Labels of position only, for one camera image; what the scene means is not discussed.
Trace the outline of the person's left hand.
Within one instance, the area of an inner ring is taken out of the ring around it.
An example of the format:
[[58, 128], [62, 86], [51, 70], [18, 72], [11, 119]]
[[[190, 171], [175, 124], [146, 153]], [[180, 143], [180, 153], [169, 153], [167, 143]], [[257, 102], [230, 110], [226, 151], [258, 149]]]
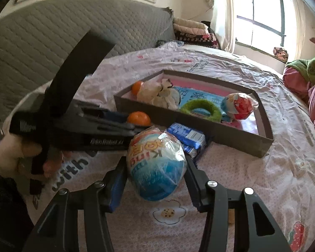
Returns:
[[21, 175], [28, 179], [46, 181], [60, 169], [64, 159], [71, 156], [69, 151], [57, 151], [48, 157], [44, 163], [44, 172], [33, 175], [26, 169], [21, 160], [37, 156], [41, 151], [42, 147], [40, 145], [8, 133], [0, 141], [0, 176], [14, 178]]

